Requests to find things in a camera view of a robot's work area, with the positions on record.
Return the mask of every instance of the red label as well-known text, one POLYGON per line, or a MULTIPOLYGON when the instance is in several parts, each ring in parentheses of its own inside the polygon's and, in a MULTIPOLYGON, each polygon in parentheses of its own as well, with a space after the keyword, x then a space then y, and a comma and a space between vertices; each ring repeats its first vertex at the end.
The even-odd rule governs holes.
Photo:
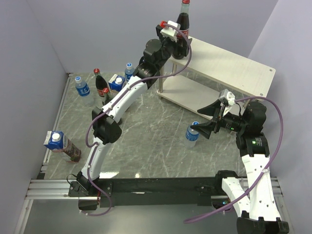
POLYGON ((98 90, 97 90, 97 93, 98 93, 100 96, 104 96, 103 90, 98 89, 98 90))
MULTIPOLYGON (((188 29, 187 29, 187 30, 181 30, 181 31, 182 31, 182 33, 185 34, 185 36, 186 36, 187 38, 189 37, 189 30, 188 30, 188 29)), ((178 33, 176 37, 177 37, 177 38, 183 38, 183 36, 182 36, 180 33, 178 33)))

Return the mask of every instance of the white wall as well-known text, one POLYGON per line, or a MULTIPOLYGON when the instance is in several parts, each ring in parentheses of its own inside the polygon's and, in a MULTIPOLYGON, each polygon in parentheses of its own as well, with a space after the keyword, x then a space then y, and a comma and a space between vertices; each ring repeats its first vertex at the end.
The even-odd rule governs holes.
MULTIPOLYGON (((28 0, 67 72, 137 65, 155 27, 176 20, 181 0, 28 0)), ((190 34, 248 56, 277 0, 197 0, 190 34)))
MULTIPOLYGON (((280 107, 285 132, 272 165, 284 193, 296 234, 311 233, 311 65, 312 1, 280 0, 249 58, 276 68, 268 97, 280 107)), ((277 113, 268 106, 264 132, 276 147, 277 113)))
POLYGON ((0 1, 0 229, 14 231, 39 173, 66 73, 25 0, 0 1))

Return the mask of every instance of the marble table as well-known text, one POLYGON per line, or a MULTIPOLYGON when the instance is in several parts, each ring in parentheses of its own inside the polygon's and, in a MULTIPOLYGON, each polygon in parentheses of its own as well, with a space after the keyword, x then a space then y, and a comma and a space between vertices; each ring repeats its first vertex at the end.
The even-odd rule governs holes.
MULTIPOLYGON (((113 73, 102 74, 109 80, 113 73)), ((203 77, 183 74, 217 91, 224 86, 203 77)), ((86 163, 90 149, 84 143, 91 122, 91 111, 101 107, 96 93, 93 73, 73 74, 60 113, 58 129, 63 131, 82 150, 79 163, 67 163, 57 153, 51 153, 45 179, 65 179, 77 174, 86 163), (75 89, 75 76, 81 76, 90 86, 96 99, 93 107, 85 107, 75 89)), ((246 176, 244 165, 235 143, 235 135, 225 130, 212 134, 209 140, 200 136, 196 146, 183 146, 185 131, 193 121, 207 119, 166 99, 158 99, 156 84, 139 97, 122 117, 122 135, 114 143, 101 168, 102 177, 191 177, 215 176, 218 170, 233 170, 246 176)))

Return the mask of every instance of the plastic water bottle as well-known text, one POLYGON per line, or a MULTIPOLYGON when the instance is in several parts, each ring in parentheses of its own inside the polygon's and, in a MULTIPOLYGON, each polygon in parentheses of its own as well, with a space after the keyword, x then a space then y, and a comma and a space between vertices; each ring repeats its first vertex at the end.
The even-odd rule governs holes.
MULTIPOLYGON (((197 121, 193 122, 191 125, 199 124, 197 121)), ((184 138, 184 146, 186 148, 193 148, 196 144, 196 141, 199 137, 199 133, 191 128, 189 125, 187 127, 185 138, 184 138)))
POLYGON ((82 101, 86 106, 92 106, 94 104, 94 98, 91 95, 89 86, 87 83, 81 79, 81 77, 76 77, 76 89, 78 94, 82 97, 82 101))
POLYGON ((135 72, 134 67, 132 67, 132 63, 127 63, 127 67, 125 70, 125 78, 126 78, 126 82, 128 83, 131 76, 133 75, 133 72, 135 72))

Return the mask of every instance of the white shelf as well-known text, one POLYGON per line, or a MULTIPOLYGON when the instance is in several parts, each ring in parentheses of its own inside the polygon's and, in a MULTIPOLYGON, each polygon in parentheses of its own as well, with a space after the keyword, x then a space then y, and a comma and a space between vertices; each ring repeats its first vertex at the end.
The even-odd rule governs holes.
MULTIPOLYGON (((206 119, 212 117, 199 114, 197 110, 214 103, 219 97, 218 91, 179 75, 168 77, 163 83, 163 92, 157 94, 206 119)), ((243 113, 243 103, 240 103, 240 106, 243 113)), ((235 105, 230 112, 238 115, 239 106, 235 105)))
MULTIPOLYGON (((275 74, 274 68, 196 38, 193 38, 191 47, 193 55, 187 70, 248 96, 267 96, 275 74)), ((169 60, 175 64, 185 65, 188 57, 181 60, 171 57, 169 60)))

